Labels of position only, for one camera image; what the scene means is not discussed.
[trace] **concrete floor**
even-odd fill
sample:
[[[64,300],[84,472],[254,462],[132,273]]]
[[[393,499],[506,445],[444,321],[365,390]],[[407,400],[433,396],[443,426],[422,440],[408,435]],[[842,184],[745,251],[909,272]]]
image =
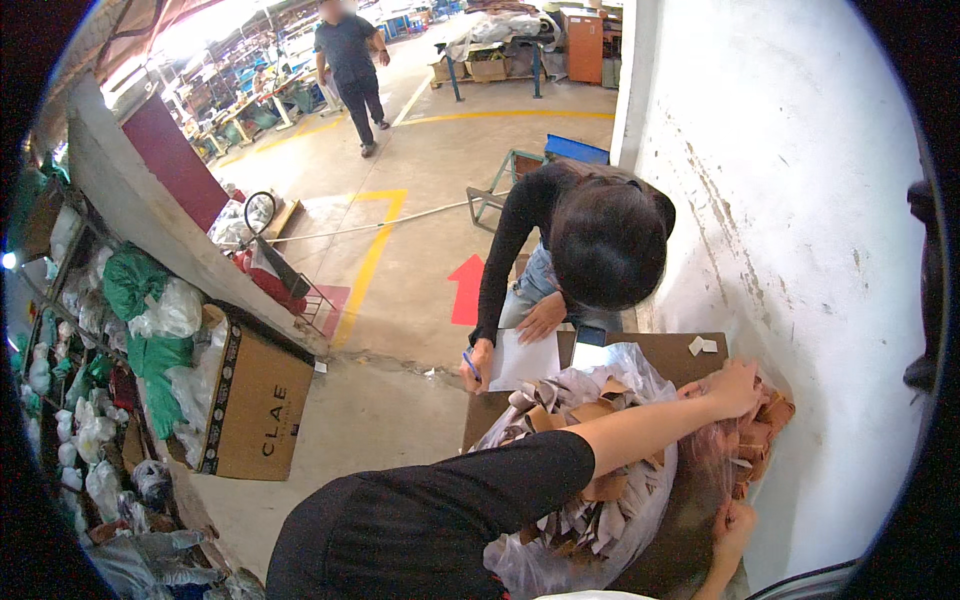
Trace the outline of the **concrete floor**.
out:
[[[464,200],[468,185],[489,186],[509,150],[542,154],[548,133],[610,147],[616,92],[599,86],[545,84],[539,100],[530,80],[464,84],[462,103],[448,85],[415,97],[432,73],[432,44],[453,25],[391,44],[393,62],[378,75],[387,120],[397,123],[375,132],[373,158],[360,157],[348,116],[308,115],[231,150],[210,165],[214,176],[247,192],[274,188],[300,199],[304,210],[283,232],[297,236]],[[488,218],[495,225],[495,211]],[[467,395],[449,373],[471,327],[450,322],[457,283],[447,277],[475,253],[486,259],[491,241],[463,206],[391,228],[282,245],[316,283],[350,289],[328,373],[314,377],[289,481],[231,480],[175,466],[178,489],[192,498],[184,520],[212,519],[227,560],[264,578],[283,519],[331,479],[456,454]],[[641,325],[652,322],[639,312]],[[437,376],[423,374],[434,367]]]

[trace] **red arrow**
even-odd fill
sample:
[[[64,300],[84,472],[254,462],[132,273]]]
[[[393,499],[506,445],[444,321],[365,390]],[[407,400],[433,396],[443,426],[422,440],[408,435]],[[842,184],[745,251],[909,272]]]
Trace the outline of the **red arrow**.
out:
[[[480,277],[482,276],[483,260],[474,254],[446,278],[447,281],[460,282],[457,285],[457,298],[453,301],[451,323],[471,327],[477,324],[477,302],[480,301]]]

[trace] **white wall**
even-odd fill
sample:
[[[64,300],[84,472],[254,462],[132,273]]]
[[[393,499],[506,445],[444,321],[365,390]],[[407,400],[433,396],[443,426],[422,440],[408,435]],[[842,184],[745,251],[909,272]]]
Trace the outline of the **white wall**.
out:
[[[797,405],[756,503],[757,591],[860,556],[905,476],[920,409],[900,378],[924,349],[906,189],[922,171],[845,3],[659,4],[651,97],[634,103],[649,109],[628,132],[678,213],[656,323],[727,331]]]

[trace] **smartphone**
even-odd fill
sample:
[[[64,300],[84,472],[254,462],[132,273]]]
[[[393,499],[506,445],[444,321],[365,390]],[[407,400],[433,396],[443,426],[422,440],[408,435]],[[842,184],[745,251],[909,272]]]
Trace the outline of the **smartphone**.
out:
[[[574,369],[589,369],[601,367],[604,364],[607,344],[607,331],[600,327],[580,325],[577,327],[577,338],[573,344],[573,357],[570,366]]]

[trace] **hose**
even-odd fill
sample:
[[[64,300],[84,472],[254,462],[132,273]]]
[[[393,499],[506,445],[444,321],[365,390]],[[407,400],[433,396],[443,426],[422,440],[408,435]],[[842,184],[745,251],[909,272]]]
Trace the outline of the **hose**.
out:
[[[499,194],[494,194],[494,196],[502,196],[503,194],[506,194],[506,193],[507,193],[507,192],[501,192],[501,193],[499,193]],[[438,206],[437,208],[431,208],[430,210],[424,210],[423,212],[418,212],[418,213],[415,214],[415,215],[409,215],[409,216],[403,217],[402,219],[394,219],[393,221],[384,221],[383,223],[374,223],[374,224],[371,224],[371,225],[362,225],[362,226],[360,226],[360,227],[358,227],[358,228],[338,229],[338,230],[336,230],[336,231],[325,231],[325,232],[323,232],[323,233],[311,233],[311,234],[309,234],[309,235],[298,235],[298,236],[296,236],[296,237],[280,237],[280,238],[277,238],[276,240],[267,240],[267,241],[268,241],[268,242],[296,242],[296,241],[298,241],[298,240],[311,240],[311,239],[318,238],[318,237],[327,237],[327,236],[329,236],[329,235],[337,235],[338,233],[351,233],[351,232],[354,232],[354,231],[362,231],[362,230],[364,230],[364,229],[383,228],[383,227],[386,227],[386,226],[388,226],[388,225],[396,225],[397,223],[403,223],[404,221],[412,221],[412,220],[418,219],[418,218],[420,218],[420,217],[425,217],[426,215],[430,215],[430,214],[433,214],[433,213],[435,213],[435,212],[440,212],[441,210],[447,210],[447,209],[449,209],[449,208],[456,208],[457,206],[465,206],[465,205],[469,204],[469,202],[470,202],[469,200],[463,200],[463,201],[458,202],[458,203],[445,204],[445,205],[443,205],[443,206]],[[226,246],[227,244],[230,244],[230,245],[232,245],[232,246],[237,246],[237,245],[238,245],[238,242],[227,242],[227,243],[224,244],[224,246]]]

